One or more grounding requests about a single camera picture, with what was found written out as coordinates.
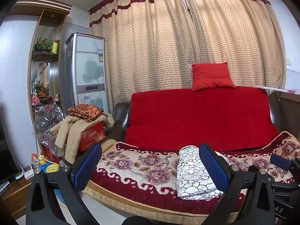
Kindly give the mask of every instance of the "beige coat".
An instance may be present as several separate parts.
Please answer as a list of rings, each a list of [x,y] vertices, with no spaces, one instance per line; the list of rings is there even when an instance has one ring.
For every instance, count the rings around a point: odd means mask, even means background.
[[[113,117],[110,113],[103,113],[90,123],[81,118],[68,115],[63,121],[50,129],[54,137],[56,137],[55,144],[59,148],[63,149],[67,141],[65,153],[65,159],[67,162],[71,164],[74,163],[82,132],[99,122],[103,122],[104,127],[107,128],[112,127],[114,124]]]

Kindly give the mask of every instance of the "tiled floor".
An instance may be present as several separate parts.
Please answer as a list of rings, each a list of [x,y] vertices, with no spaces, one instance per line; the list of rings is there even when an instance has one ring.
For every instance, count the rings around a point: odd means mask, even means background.
[[[85,194],[81,194],[80,196],[84,204],[87,206],[89,211],[92,213],[92,215],[95,217],[95,219],[98,221],[100,225],[121,225],[122,222],[125,220],[125,218],[130,216],[129,214],[126,213],[122,214],[122,212],[119,211],[115,212],[112,209],[106,207],[105,205],[99,203],[98,201],[94,200],[93,198]],[[58,202],[60,205],[65,206],[65,204],[63,204],[60,200]],[[67,222],[71,225],[76,225],[69,210],[63,207],[61,207],[61,210]],[[17,220],[19,225],[26,224],[25,216]]]

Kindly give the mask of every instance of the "red sofa cover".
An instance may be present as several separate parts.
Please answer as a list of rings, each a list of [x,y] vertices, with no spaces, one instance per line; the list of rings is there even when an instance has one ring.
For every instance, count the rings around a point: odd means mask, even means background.
[[[172,150],[208,143],[223,152],[265,146],[277,135],[266,92],[237,86],[134,93],[125,141]]]

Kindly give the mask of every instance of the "orange flower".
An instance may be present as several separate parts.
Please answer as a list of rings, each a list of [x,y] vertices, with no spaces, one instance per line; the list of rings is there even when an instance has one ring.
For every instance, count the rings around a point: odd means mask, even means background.
[[[39,95],[40,97],[46,97],[46,92],[40,91],[40,92],[38,93],[38,95]]]

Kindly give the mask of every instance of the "blue textured pad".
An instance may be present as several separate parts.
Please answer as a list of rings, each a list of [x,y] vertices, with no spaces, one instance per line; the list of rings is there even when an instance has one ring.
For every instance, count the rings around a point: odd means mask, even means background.
[[[291,168],[291,161],[278,155],[271,155],[270,162],[286,171]]]
[[[228,188],[228,177],[205,145],[200,145],[199,156],[217,189],[225,192]]]
[[[74,189],[76,193],[85,189],[99,162],[99,159],[101,158],[101,155],[101,145],[95,145],[94,149],[87,156],[77,173],[74,175]]]

